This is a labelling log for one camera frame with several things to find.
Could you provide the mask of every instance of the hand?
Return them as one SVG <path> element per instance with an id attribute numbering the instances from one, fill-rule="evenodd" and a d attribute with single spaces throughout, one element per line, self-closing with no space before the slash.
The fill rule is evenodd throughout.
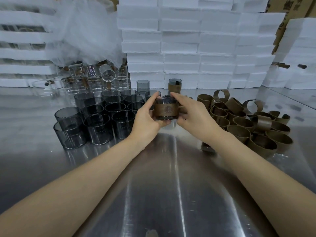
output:
<path id="1" fill-rule="evenodd" d="M 152 95 L 143 107 L 137 111 L 133 129 L 129 135 L 129 137 L 138 141 L 142 149 L 144 149 L 156 137 L 161 127 L 171 123 L 171 120 L 155 121 L 153 111 L 150 111 L 149 109 L 156 98 L 160 98 L 159 92 Z"/>
<path id="2" fill-rule="evenodd" d="M 189 97 L 171 92 L 177 101 L 183 105 L 182 109 L 187 114 L 181 114 L 178 118 L 178 125 L 190 132 L 194 137 L 205 143 L 210 142 L 211 137 L 217 137 L 223 131 L 215 120 L 210 116 L 204 104 Z"/>

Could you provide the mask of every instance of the stainless steel table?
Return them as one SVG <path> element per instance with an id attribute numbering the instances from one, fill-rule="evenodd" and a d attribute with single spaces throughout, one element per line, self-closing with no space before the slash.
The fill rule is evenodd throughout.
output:
<path id="1" fill-rule="evenodd" d="M 214 91 L 182 94 L 196 99 Z M 265 87 L 230 92 L 240 101 L 263 100 L 265 111 L 291 116 L 294 145 L 269 161 L 316 193 L 316 110 Z M 63 95 L 34 96 L 31 88 L 0 88 L 0 213 L 116 143 L 63 150 L 53 131 L 54 113 L 71 102 Z M 75 236 L 276 236 L 223 160 L 200 147 L 175 122 L 162 129 Z"/>

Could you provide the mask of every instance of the person's left hand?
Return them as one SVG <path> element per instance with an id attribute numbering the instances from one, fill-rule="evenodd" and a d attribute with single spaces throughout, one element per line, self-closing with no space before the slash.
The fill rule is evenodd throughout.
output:
<path id="1" fill-rule="evenodd" d="M 159 92 L 152 95 L 143 107 L 137 111 L 133 129 L 129 135 L 129 137 L 139 142 L 142 149 L 156 137 L 161 127 L 171 123 L 171 120 L 156 121 L 153 117 L 153 111 L 149 110 L 157 97 L 159 97 Z"/>

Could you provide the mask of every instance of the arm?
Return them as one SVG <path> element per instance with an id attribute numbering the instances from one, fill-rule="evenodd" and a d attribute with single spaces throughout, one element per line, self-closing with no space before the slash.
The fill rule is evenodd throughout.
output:
<path id="1" fill-rule="evenodd" d="M 103 154 L 54 180 L 0 215 L 0 236 L 72 236 L 130 163 L 168 122 L 137 112 L 132 133 Z"/>
<path id="2" fill-rule="evenodd" d="M 179 117 L 178 125 L 218 152 L 280 236 L 316 236 L 313 192 L 221 129 L 202 103 L 172 95 L 188 112 Z"/>

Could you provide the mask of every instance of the person's right hand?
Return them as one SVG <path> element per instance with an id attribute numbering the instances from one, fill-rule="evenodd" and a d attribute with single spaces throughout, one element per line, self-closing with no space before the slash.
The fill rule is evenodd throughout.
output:
<path id="1" fill-rule="evenodd" d="M 179 116 L 177 121 L 178 125 L 190 132 L 194 137 L 208 143 L 212 136 L 216 138 L 216 135 L 223 131 L 210 116 L 202 102 L 195 101 L 174 92 L 170 94 L 176 98 L 188 112 L 187 114 Z"/>

